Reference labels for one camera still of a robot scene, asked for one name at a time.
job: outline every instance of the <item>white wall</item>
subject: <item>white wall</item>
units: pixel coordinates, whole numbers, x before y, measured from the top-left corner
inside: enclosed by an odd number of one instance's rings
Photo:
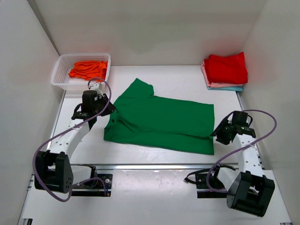
[[[267,0],[243,50],[249,83],[242,100],[246,108],[266,110],[278,120],[260,150],[293,222],[300,224],[300,1]],[[273,126],[266,116],[254,119],[260,135]]]
[[[265,0],[35,1],[60,54],[107,52],[112,65],[198,65],[239,53]]]
[[[62,92],[50,84],[58,54],[27,1],[0,1],[0,21],[0,224],[15,225]]]

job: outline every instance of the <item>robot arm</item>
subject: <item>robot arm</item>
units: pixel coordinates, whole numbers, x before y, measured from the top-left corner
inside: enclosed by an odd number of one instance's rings
[[[102,94],[99,89],[99,83],[94,84],[91,90],[83,93],[82,104],[79,104],[75,108],[68,128],[98,114],[107,104],[107,101],[106,94]],[[109,103],[101,116],[109,115],[115,109],[115,106]],[[88,165],[70,165],[69,161],[79,142],[89,133],[96,121],[97,119],[94,118],[74,128],[72,131],[61,136],[49,150],[38,153],[36,158],[37,172],[51,191],[67,193],[72,185],[97,175],[94,167]],[[35,179],[35,187],[36,189],[43,189],[37,179]]]
[[[252,143],[255,132],[249,128],[246,112],[234,111],[231,123],[228,116],[222,120],[212,136],[217,141],[228,144],[230,141],[235,149]],[[273,180],[267,179],[261,168],[256,147],[237,153],[239,172],[228,167],[217,167],[214,177],[220,180],[227,190],[227,206],[259,217],[263,217],[275,189]]]

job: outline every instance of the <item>green shirt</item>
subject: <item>green shirt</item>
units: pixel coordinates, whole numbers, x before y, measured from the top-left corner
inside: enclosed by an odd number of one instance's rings
[[[153,86],[139,79],[114,105],[104,140],[214,154],[214,105],[154,96]]]

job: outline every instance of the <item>plastic basket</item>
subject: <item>plastic basket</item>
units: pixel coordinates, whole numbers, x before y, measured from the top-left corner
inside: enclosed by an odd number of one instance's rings
[[[82,78],[69,77],[68,74],[70,70],[74,68],[74,63],[87,60],[108,62],[105,76],[105,81],[107,81],[109,69],[111,67],[111,56],[107,53],[82,53],[61,55],[52,72],[51,84],[69,91],[88,90],[88,81]],[[105,83],[102,82],[101,85],[101,89],[103,90],[105,88]]]

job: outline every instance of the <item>shirt sleeve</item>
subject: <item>shirt sleeve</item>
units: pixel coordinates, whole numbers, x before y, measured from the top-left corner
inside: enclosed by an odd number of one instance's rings
[[[135,79],[133,83],[124,91],[118,99],[126,98],[148,98],[154,95],[153,86],[139,79]]]

